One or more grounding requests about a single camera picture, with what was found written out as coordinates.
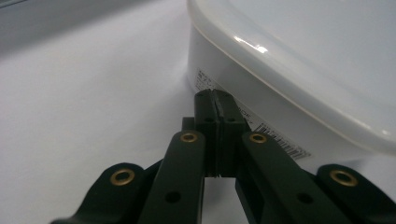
brass ring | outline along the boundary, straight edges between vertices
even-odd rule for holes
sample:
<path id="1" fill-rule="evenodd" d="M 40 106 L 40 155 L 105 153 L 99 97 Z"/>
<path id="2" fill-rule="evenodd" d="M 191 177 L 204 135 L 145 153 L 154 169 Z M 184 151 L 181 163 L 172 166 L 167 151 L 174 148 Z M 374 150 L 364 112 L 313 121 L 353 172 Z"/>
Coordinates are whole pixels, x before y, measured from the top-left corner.
<path id="1" fill-rule="evenodd" d="M 267 138 L 260 133 L 253 133 L 249 137 L 250 141 L 255 142 L 255 143 L 264 143 L 267 141 Z"/>
<path id="2" fill-rule="evenodd" d="M 127 174 L 127 177 L 119 179 L 117 178 L 118 175 Z M 123 186 L 131 183 L 134 180 L 134 171 L 131 169 L 120 169 L 116 171 L 111 177 L 110 182 L 115 186 Z"/>
<path id="3" fill-rule="evenodd" d="M 195 142 L 197 139 L 198 135 L 196 135 L 195 133 L 183 133 L 180 136 L 180 140 L 187 143 Z"/>
<path id="4" fill-rule="evenodd" d="M 338 175 L 345 175 L 348 178 L 348 180 L 342 179 Z M 355 187 L 358 185 L 358 179 L 355 176 L 342 170 L 330 171 L 330 177 L 340 185 L 344 185 L 347 187 Z"/>

container lid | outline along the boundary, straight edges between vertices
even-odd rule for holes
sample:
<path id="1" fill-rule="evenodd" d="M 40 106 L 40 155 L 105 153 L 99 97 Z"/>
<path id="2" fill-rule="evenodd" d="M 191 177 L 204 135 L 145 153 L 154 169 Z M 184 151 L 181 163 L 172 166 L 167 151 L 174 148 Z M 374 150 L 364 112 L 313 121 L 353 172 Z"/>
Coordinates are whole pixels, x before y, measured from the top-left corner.
<path id="1" fill-rule="evenodd" d="M 396 154 L 396 1 L 190 0 L 189 12 L 207 40 L 305 113 Z"/>

white container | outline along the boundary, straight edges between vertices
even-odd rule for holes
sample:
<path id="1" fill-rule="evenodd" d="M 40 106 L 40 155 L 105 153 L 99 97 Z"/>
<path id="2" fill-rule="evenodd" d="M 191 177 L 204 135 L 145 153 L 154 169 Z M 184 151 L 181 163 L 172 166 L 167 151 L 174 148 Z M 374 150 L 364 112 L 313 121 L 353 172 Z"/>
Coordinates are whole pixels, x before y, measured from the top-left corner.
<path id="1" fill-rule="evenodd" d="M 189 80 L 303 167 L 396 155 L 396 2 L 190 0 Z"/>

white table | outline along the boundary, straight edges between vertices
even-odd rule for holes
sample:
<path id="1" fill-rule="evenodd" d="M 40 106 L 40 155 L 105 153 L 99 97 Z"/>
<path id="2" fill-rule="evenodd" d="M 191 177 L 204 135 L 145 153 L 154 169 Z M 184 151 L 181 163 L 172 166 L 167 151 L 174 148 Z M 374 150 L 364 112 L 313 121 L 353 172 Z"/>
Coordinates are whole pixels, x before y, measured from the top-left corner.
<path id="1" fill-rule="evenodd" d="M 193 115 L 190 27 L 184 0 L 0 9 L 0 223 L 71 216 L 107 167 L 163 157 Z M 348 165 L 396 199 L 395 158 Z M 203 223 L 248 223 L 231 179 L 206 180 Z"/>

label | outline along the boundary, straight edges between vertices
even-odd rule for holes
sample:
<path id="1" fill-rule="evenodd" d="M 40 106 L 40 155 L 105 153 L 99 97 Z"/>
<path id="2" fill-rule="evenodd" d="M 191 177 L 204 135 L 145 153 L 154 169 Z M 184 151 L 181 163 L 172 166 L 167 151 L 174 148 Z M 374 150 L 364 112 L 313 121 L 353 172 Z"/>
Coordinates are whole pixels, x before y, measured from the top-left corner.
<path id="1" fill-rule="evenodd" d="M 201 69 L 198 70 L 198 73 L 196 75 L 195 87 L 199 91 L 207 89 L 224 91 L 224 89 L 217 82 L 208 77 Z M 311 156 L 309 152 L 293 144 L 288 138 L 282 136 L 274 128 L 265 123 L 259 116 L 254 114 L 241 102 L 237 101 L 236 99 L 235 101 L 239 106 L 239 111 L 241 112 L 242 116 L 247 120 L 247 123 L 251 130 L 253 130 L 254 132 L 266 133 L 272 136 L 285 150 L 285 152 L 288 153 L 288 155 L 291 156 L 291 158 L 295 161 Z"/>

